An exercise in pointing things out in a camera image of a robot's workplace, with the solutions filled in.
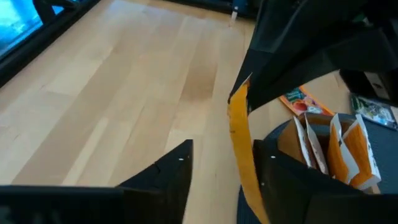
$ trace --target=snack package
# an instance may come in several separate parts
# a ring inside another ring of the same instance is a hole
[[[351,95],[351,103],[354,113],[360,114],[365,119],[377,124],[398,130],[397,121],[389,105],[369,100],[355,94]]]
[[[368,132],[360,114],[356,115],[356,121],[344,133],[343,140],[359,167],[359,173],[349,184],[359,190],[365,190],[380,182],[379,168],[373,157]]]
[[[279,99],[297,116],[304,112],[333,116],[334,113],[311,96],[303,86],[294,88]]]
[[[310,141],[312,152],[315,155],[315,159],[317,160],[318,167],[322,173],[329,174],[328,166],[326,164],[325,156],[323,155],[322,147],[321,147],[321,144],[319,143],[317,134],[315,133],[315,131],[312,129],[310,123],[308,122],[307,114],[305,114],[304,116],[305,116],[305,123],[307,126],[308,140]]]
[[[329,163],[329,174],[346,184],[349,184],[351,179],[359,174],[359,167],[345,142],[342,140],[338,114],[330,121],[330,141],[327,160]]]

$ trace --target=paper bag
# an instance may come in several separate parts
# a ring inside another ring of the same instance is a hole
[[[380,182],[379,168],[373,157],[368,132],[360,114],[356,115],[356,121],[344,133],[343,140],[359,167],[359,173],[349,184],[364,190]]]
[[[346,184],[359,173],[359,167],[341,137],[341,124],[336,114],[330,121],[330,141],[327,153],[329,173]]]
[[[328,166],[326,164],[325,156],[323,155],[322,147],[321,144],[319,143],[317,134],[315,133],[310,123],[308,122],[307,114],[305,114],[304,116],[305,116],[305,124],[307,125],[308,140],[310,141],[312,152],[315,156],[315,159],[317,160],[318,167],[322,173],[329,174]]]

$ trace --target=black metal frame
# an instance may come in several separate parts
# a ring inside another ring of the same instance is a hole
[[[55,15],[51,4],[34,0],[34,6],[42,19],[43,26],[0,55],[0,87],[12,79],[99,1],[84,0],[79,3],[78,7],[65,8],[60,14]]]

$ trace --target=yellow strap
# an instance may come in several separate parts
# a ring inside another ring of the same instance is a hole
[[[259,188],[259,182],[254,167],[252,143],[248,123],[246,96],[249,81],[246,82],[231,97],[228,106],[229,132],[233,142],[236,162],[243,187],[244,196],[250,208],[263,224],[268,223],[268,217]]]

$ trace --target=wooden floor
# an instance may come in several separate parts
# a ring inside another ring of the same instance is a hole
[[[254,23],[157,0],[102,0],[0,91],[0,184],[114,186],[195,143],[185,223],[235,223],[226,113]],[[334,74],[307,85],[334,111]],[[254,138],[292,117],[253,112]]]

